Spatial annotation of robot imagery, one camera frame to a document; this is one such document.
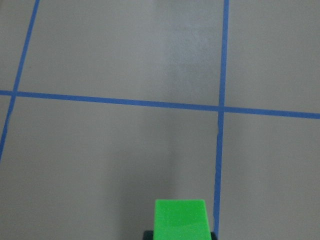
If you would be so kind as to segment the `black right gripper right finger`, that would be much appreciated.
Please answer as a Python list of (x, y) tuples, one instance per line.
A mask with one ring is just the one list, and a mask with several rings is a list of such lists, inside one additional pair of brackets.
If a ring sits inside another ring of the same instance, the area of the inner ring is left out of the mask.
[(211, 240), (218, 240), (218, 238), (214, 232), (211, 232)]

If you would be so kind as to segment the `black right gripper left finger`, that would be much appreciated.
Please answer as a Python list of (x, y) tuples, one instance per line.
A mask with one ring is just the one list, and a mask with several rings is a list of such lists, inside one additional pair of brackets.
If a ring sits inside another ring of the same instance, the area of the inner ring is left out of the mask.
[(154, 231), (153, 230), (145, 230), (143, 232), (142, 240), (153, 240), (154, 239)]

